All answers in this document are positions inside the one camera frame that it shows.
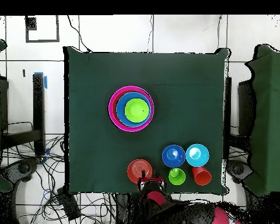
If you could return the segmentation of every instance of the bowl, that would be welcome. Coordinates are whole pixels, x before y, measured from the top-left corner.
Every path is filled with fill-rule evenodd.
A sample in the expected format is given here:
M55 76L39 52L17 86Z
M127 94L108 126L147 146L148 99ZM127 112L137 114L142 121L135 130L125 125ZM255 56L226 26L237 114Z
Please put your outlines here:
M121 123L116 115L116 103L118 102L119 98L124 95L125 93L128 92L138 92L143 94L149 101L150 106L151 106L151 112L149 115L149 118L147 120L146 123L144 123L141 126L138 127L128 127L126 125L124 125L123 123ZM137 86L125 86L122 87L120 89L118 89L111 97L109 104L108 104L108 113L109 116L111 118L111 121L113 122L113 124L119 128L122 131L127 131L127 132L135 132L135 131L140 131L142 129L144 129L146 126L148 126L148 124L151 122L152 117L153 117L153 101L152 98L150 97L150 95L148 95L148 93L141 89L140 87Z
M167 167L181 166L186 157L184 149L181 146L172 144L164 148L162 160Z
M202 144L193 144L185 152L187 162L193 167L204 166L209 159L207 147Z
M131 99L125 105L124 115L133 123L140 123L149 117L148 104L142 99Z
M128 165L128 178L135 184L138 183L138 179L142 177L142 170L145 171L145 177L150 178L152 176L152 166L143 159L133 160Z
M145 101L145 103L148 104L149 114L142 122L139 122L139 123L132 122L125 115L125 106L132 99L142 99L142 100ZM146 121L148 121L150 113L151 113L151 104L150 104L149 100L143 94L138 93L138 92L125 93L124 95L122 95L120 97L120 99L119 99L119 101L117 102L117 105L116 105L116 115L117 115L118 119L120 120L120 122L122 122L124 125L126 125L128 127L139 127L139 126L141 126Z

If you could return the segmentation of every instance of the black stand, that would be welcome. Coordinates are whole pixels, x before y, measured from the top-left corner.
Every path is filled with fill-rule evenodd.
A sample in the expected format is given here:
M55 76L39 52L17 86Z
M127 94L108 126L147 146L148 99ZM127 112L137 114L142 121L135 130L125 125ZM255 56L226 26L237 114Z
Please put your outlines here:
M7 126L7 89L8 81L0 77L1 104L2 104L2 130ZM44 143L44 87L43 76L33 74L33 130L18 133L3 134L1 138L1 150L13 146L34 142L36 156L45 154Z

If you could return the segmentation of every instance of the green bowl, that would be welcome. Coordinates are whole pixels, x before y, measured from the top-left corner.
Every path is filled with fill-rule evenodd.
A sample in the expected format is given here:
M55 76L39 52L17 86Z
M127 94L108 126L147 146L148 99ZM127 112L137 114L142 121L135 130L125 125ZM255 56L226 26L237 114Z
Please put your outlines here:
M124 114L131 122L140 123L147 118L149 107L142 99L132 99L125 105Z
M175 168L169 171L169 181L175 186L179 186L186 180L186 174L181 169Z

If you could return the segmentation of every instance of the table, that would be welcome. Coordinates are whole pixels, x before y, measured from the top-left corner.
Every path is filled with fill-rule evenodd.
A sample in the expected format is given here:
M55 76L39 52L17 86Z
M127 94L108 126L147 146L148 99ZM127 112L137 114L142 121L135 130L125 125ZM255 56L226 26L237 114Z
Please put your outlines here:
M127 176L135 159L145 159L167 182L168 193L225 194L222 185L224 66L228 49L217 54L82 53L64 48L65 84L69 83L69 191L133 193ZM107 107L119 88L135 85L152 97L155 114L138 132L119 130ZM170 144L186 150L200 143L209 149L206 186L194 182L192 167L180 168L186 180L169 182L162 150Z

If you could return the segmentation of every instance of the green cup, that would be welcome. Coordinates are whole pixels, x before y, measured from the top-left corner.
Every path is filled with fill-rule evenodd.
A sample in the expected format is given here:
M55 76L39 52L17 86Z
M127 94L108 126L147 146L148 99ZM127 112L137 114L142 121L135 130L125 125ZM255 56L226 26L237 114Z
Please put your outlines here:
M186 180L186 174L181 169L175 168L169 171L169 181L175 186L179 186Z

